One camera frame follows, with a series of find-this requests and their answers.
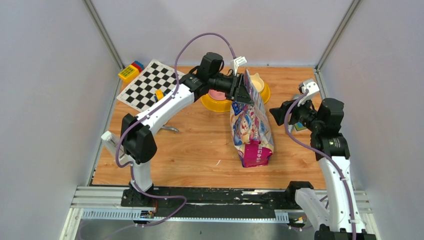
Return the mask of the colourful pet food bag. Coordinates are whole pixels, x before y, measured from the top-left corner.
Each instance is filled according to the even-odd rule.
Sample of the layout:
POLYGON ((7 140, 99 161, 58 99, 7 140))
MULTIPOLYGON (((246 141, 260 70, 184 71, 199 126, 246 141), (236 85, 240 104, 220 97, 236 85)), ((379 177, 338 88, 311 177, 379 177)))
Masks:
POLYGON ((265 103, 255 89, 247 69, 243 75, 244 84, 254 105, 240 102, 231 104, 230 127, 233 145, 244 168, 266 166, 274 152, 274 140, 265 103))

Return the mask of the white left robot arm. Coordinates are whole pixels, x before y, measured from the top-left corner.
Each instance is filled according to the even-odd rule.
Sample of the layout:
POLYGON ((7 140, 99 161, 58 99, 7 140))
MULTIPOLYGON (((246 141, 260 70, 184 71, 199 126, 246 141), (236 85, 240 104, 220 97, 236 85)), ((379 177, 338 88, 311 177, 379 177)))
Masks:
POLYGON ((122 133, 116 146, 116 163, 130 166, 130 185, 136 190, 134 200, 140 206, 153 201, 151 160, 158 148, 155 135, 174 115, 207 95, 210 90, 222 92, 232 102, 253 105, 252 97, 244 82, 244 74, 237 70, 247 63, 244 56, 230 61, 228 73, 222 73, 224 61, 221 55, 208 52, 199 65, 177 77, 171 93, 137 116, 128 114, 122 121, 122 133))

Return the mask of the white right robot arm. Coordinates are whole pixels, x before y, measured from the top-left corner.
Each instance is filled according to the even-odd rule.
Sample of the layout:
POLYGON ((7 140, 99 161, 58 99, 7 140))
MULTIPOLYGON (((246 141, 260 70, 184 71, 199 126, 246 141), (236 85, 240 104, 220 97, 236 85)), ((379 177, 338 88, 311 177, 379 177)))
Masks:
POLYGON ((285 101, 269 112, 278 126, 302 123, 310 130, 310 144, 296 141, 312 150, 324 175, 328 207, 313 190, 309 182, 292 182, 285 195, 286 204, 301 209, 315 230, 316 240, 375 240, 377 236, 366 229, 362 220, 351 181, 350 150, 340 132, 344 118, 344 103, 325 98, 318 109, 310 100, 299 104, 300 99, 285 101))

